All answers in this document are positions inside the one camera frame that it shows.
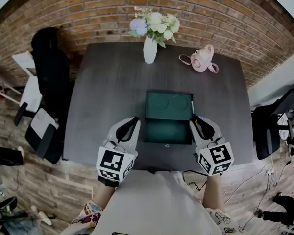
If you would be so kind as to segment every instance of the table top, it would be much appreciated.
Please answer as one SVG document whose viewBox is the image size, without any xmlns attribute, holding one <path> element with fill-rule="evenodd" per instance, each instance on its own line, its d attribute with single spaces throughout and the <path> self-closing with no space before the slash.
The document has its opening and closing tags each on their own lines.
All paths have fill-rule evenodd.
<svg viewBox="0 0 294 235">
<path fill-rule="evenodd" d="M 250 105 L 241 64 L 215 54 L 218 73 L 198 73 L 183 64 L 180 54 L 195 49 L 158 46 L 153 64 L 143 58 L 143 43 L 95 43 L 87 47 L 69 109 L 64 158 L 96 165 L 99 147 L 112 125 L 137 116 L 142 126 L 134 169 L 201 170 L 196 145 L 146 143 L 145 99 L 147 90 L 193 94 L 195 113 L 216 123 L 231 143 L 234 164 L 252 162 L 253 142 Z"/>
</svg>

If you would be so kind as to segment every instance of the chair backrest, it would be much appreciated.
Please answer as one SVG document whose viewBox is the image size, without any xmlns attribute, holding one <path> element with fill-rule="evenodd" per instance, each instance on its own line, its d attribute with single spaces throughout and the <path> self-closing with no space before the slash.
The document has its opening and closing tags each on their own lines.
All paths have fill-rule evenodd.
<svg viewBox="0 0 294 235">
<path fill-rule="evenodd" d="M 285 113 L 294 104 L 294 86 L 272 104 L 272 114 Z"/>
<path fill-rule="evenodd" d="M 31 41 L 39 90 L 46 105 L 55 112 L 61 110 L 62 99 L 69 87 L 69 61 L 58 49 L 56 28 L 39 30 Z"/>
</svg>

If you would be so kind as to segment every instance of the pink bag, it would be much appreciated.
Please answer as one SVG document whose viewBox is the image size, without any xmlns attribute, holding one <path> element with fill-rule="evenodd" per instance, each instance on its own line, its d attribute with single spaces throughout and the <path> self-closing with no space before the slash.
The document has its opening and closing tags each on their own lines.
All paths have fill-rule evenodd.
<svg viewBox="0 0 294 235">
<path fill-rule="evenodd" d="M 212 45 L 206 45 L 204 49 L 196 50 L 194 54 L 192 54 L 190 57 L 187 55 L 179 55 L 179 59 L 187 65 L 192 65 L 194 70 L 197 72 L 204 72 L 207 68 L 212 72 L 212 73 L 218 73 L 219 67 L 211 63 L 212 56 L 214 55 L 214 47 Z M 188 57 L 191 62 L 187 63 L 181 59 L 181 56 L 186 56 Z"/>
</svg>

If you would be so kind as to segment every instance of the open box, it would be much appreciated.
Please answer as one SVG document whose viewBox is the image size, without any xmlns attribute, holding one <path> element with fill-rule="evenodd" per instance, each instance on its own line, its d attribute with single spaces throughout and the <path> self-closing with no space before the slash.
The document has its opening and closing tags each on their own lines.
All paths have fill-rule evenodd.
<svg viewBox="0 0 294 235">
<path fill-rule="evenodd" d="M 192 144 L 192 94 L 147 91 L 145 142 Z"/>
</svg>

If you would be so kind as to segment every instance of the bag strap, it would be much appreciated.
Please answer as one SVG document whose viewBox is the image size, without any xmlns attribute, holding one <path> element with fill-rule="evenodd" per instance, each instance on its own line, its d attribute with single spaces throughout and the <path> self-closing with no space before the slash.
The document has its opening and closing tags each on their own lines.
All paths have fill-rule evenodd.
<svg viewBox="0 0 294 235">
<path fill-rule="evenodd" d="M 212 72 L 212 73 L 218 73 L 219 71 L 219 67 L 218 65 L 216 65 L 215 63 L 210 63 L 210 65 L 208 66 L 208 69 Z"/>
<path fill-rule="evenodd" d="M 185 61 L 183 61 L 183 60 L 181 59 L 181 56 L 186 56 L 186 57 L 188 57 L 188 58 L 190 59 L 190 63 L 186 63 Z M 182 61 L 184 64 L 186 64 L 186 65 L 191 65 L 191 64 L 192 64 L 192 62 L 191 62 L 191 57 L 189 57 L 189 56 L 187 56 L 187 55 L 184 55 L 184 54 L 179 55 L 178 59 L 181 60 L 181 61 Z"/>
</svg>

